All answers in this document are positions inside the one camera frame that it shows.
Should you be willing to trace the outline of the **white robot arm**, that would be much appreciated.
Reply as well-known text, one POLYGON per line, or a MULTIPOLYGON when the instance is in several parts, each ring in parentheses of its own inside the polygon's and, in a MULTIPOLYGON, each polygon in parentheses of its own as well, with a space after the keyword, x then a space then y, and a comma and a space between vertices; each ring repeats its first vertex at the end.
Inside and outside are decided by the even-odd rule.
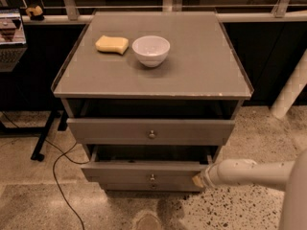
MULTIPOLYGON (((272 105, 276 118, 286 115, 307 84, 307 50, 272 105)), ((256 184, 284 191, 278 230, 307 230, 307 150, 295 161, 257 164, 250 159, 213 163, 192 177, 200 188, 256 184)))

